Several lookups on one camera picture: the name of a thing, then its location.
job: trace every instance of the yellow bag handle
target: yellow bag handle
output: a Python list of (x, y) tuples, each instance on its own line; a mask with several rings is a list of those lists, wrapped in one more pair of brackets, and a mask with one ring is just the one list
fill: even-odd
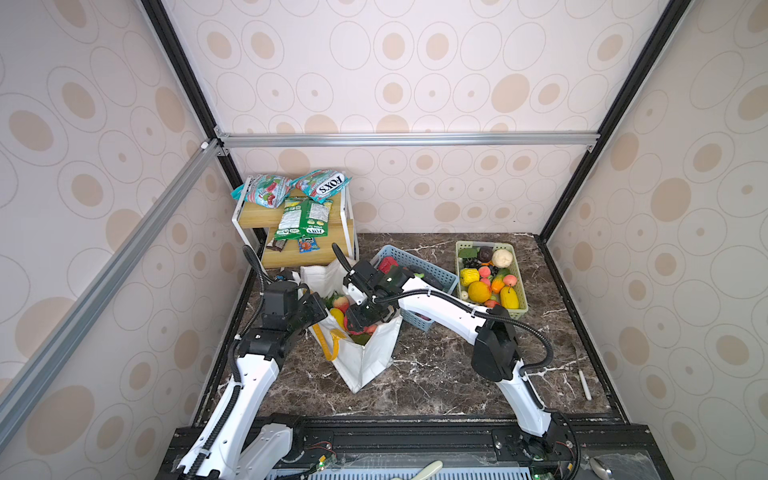
[(326, 342), (326, 337), (323, 335), (320, 327), (317, 326), (317, 324), (314, 324), (312, 325), (312, 330), (314, 330), (315, 335), (317, 335), (317, 339), (320, 341), (320, 346), (323, 348), (323, 353), (326, 356), (326, 360), (329, 362), (335, 360), (336, 357), (339, 356), (339, 340), (346, 339), (346, 334), (339, 329), (331, 330), (331, 337), (333, 338), (333, 353), (331, 353), (330, 349), (328, 348), (328, 342)]

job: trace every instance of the wall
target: wall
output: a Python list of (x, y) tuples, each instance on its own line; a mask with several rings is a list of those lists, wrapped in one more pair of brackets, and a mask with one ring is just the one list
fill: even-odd
[[(131, 0), (0, 15), (0, 389), (202, 138)], [(0, 454), (0, 478), (154, 478), (245, 275), (208, 168)]]
[[(167, 0), (165, 5), (217, 122), (225, 131), (244, 134), (595, 130), (666, 2)], [(533, 150), (530, 167), (517, 170), (512, 164), (526, 149)], [(406, 168), (416, 163), (412, 156), (419, 150), (408, 148), (389, 151), (393, 158), (384, 161), (394, 160), (391, 167), (380, 160), (386, 149), (375, 148), (239, 155), (243, 175), (345, 167), (356, 183), (367, 186), (365, 192), (353, 190), (366, 230), (538, 232), (570, 178), (566, 166), (584, 151), (575, 147), (548, 157), (557, 149), (434, 148), (427, 168)], [(494, 167), (472, 168), (486, 157), (496, 158)], [(413, 183), (415, 176), (424, 181)], [(454, 190), (440, 195), (441, 184), (455, 185)], [(416, 185), (423, 194), (409, 195)], [(484, 190), (473, 195), (474, 188)], [(459, 190), (467, 194), (455, 206), (443, 203), (458, 198)], [(473, 210), (478, 203), (481, 211)], [(445, 214), (435, 213), (440, 204)], [(491, 204), (504, 204), (498, 208), (506, 208), (506, 215), (489, 216)], [(415, 208), (403, 216), (404, 205)], [(476, 216), (468, 217), (469, 211)]]
[(678, 480), (768, 472), (768, 2), (699, 2), (549, 247)]

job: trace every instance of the white tote bag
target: white tote bag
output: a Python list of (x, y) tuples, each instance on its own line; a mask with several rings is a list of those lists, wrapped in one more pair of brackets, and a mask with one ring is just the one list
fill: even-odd
[[(329, 266), (302, 266), (300, 281), (313, 292), (326, 298), (334, 292), (341, 293), (346, 271), (338, 260)], [(310, 332), (323, 348), (326, 358), (336, 367), (353, 393), (373, 380), (392, 365), (392, 351), (400, 333), (402, 317), (395, 316), (379, 325), (364, 346), (354, 343), (332, 316), (310, 327)]]

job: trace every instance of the white round vegetable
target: white round vegetable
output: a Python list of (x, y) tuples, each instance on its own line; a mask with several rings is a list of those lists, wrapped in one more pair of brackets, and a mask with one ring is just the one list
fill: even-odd
[(512, 252), (509, 250), (496, 250), (491, 261), (498, 268), (507, 268), (512, 265)]

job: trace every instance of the green snack bag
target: green snack bag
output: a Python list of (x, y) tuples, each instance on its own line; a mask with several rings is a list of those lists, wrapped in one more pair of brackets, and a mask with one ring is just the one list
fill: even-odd
[(275, 232), (275, 240), (326, 237), (330, 202), (318, 204), (303, 197), (290, 197), (283, 208), (283, 218)]

